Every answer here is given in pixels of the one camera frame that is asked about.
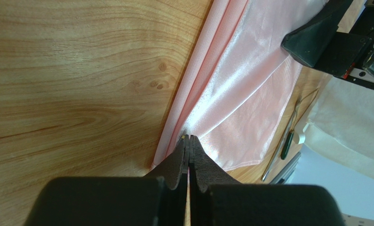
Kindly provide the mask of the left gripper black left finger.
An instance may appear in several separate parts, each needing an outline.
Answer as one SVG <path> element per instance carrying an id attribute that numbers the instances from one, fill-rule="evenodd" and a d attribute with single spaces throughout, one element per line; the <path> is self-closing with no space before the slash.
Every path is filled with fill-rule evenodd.
<path id="1" fill-rule="evenodd" d="M 143 177 L 59 177 L 40 192 L 27 226 L 184 225 L 188 142 Z"/>

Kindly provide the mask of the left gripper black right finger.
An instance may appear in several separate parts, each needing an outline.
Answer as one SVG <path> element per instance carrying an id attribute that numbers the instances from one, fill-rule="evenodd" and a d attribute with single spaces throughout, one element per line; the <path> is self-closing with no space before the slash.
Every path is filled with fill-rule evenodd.
<path id="1" fill-rule="evenodd" d="M 243 184 L 220 168 L 190 136 L 193 226 L 342 226 L 331 194 L 320 186 Z"/>

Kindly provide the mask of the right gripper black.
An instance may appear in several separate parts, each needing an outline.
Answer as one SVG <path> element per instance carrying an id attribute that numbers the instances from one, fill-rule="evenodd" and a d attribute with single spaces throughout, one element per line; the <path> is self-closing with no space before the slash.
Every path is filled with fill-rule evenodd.
<path id="1" fill-rule="evenodd" d="M 281 47 L 295 61 L 374 90 L 374 0 L 348 33 L 337 32 L 352 0 L 330 0 L 306 24 L 285 35 Z"/>

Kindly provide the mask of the pink cloth napkin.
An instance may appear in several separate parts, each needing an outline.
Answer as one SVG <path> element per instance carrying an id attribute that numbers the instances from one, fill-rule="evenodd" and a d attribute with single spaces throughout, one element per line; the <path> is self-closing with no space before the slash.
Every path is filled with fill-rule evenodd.
<path id="1" fill-rule="evenodd" d="M 223 170 L 262 162 L 302 65 L 281 47 L 324 0 L 215 0 L 170 109 L 152 167 L 194 135 Z"/>

